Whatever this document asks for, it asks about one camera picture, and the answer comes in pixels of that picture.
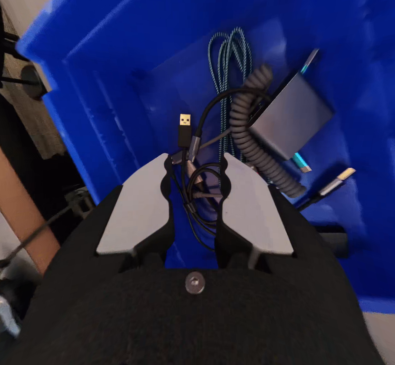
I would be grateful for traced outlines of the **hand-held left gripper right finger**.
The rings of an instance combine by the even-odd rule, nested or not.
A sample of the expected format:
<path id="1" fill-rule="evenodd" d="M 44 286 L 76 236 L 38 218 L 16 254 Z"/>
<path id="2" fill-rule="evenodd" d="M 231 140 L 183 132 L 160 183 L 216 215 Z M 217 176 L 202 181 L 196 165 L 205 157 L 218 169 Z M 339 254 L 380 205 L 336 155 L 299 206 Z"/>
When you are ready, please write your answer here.
<path id="1" fill-rule="evenodd" d="M 246 257 L 249 269 L 255 269 L 264 254 L 293 254 L 269 185 L 230 153 L 221 158 L 220 192 L 215 237 L 219 268 L 226 268 L 237 254 Z"/>

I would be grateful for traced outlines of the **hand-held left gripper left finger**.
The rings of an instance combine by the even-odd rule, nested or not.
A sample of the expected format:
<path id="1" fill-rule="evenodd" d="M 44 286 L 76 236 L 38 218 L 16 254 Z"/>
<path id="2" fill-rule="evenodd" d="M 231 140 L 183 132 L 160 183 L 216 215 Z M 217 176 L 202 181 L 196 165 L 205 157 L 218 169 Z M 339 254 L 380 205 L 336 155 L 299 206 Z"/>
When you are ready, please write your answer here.
<path id="1" fill-rule="evenodd" d="M 124 182 L 96 248 L 98 255 L 166 257 L 175 240 L 172 174 L 171 156 L 163 153 Z"/>

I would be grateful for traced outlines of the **grey usb hub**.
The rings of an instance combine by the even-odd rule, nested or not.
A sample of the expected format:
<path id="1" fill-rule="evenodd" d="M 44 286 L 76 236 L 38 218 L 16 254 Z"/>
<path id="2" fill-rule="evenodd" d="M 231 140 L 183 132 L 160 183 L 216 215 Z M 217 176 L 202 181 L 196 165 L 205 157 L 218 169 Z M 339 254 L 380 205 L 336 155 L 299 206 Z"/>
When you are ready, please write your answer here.
<path id="1" fill-rule="evenodd" d="M 229 129 L 234 144 L 250 164 L 263 166 L 265 151 L 290 160 L 322 127 L 333 111 L 316 91 L 296 72 L 273 95 L 266 94 L 273 78 L 271 68 L 261 65 L 240 88 L 221 92 L 204 110 L 192 137 L 188 158 L 195 160 L 201 146 L 202 128 L 212 107 L 235 94 L 229 113 Z"/>

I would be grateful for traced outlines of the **blue plastic bin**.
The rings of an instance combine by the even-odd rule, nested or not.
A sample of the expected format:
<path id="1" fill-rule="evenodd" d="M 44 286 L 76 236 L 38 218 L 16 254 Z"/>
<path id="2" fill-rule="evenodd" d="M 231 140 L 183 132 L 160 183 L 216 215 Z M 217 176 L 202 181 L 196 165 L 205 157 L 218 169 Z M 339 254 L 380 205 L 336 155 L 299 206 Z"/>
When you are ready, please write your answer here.
<path id="1" fill-rule="evenodd" d="M 44 103 L 94 201 L 177 151 L 180 113 L 216 95 L 225 38 L 268 64 L 269 93 L 296 72 L 332 119 L 284 168 L 307 191 L 356 170 L 302 213 L 340 225 L 363 312 L 394 314 L 394 0 L 49 0 L 18 42 L 41 65 Z"/>

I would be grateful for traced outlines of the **wood-edged white desk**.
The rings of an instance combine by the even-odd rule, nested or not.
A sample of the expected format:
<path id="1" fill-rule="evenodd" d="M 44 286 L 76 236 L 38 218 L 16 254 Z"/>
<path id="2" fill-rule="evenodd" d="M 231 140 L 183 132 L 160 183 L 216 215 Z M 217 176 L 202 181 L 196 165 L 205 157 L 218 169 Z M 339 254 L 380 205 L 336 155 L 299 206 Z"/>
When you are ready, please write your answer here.
<path id="1" fill-rule="evenodd" d="M 16 237 L 23 241 L 45 223 L 11 163 L 0 151 L 0 209 Z M 25 249 L 37 271 L 44 275 L 60 249 L 50 227 L 45 227 Z"/>

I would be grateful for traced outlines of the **black round stand base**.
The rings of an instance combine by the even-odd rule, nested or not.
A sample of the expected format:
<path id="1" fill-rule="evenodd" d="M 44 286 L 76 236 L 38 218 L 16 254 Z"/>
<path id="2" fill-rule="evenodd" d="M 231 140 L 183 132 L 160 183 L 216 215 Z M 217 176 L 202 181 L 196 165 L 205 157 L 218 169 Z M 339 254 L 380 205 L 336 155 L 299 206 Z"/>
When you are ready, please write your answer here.
<path id="1" fill-rule="evenodd" d="M 21 80 L 29 84 L 22 84 L 24 92 L 34 101 L 42 101 L 42 97 L 47 93 L 36 68 L 33 65 L 26 65 L 21 70 Z"/>

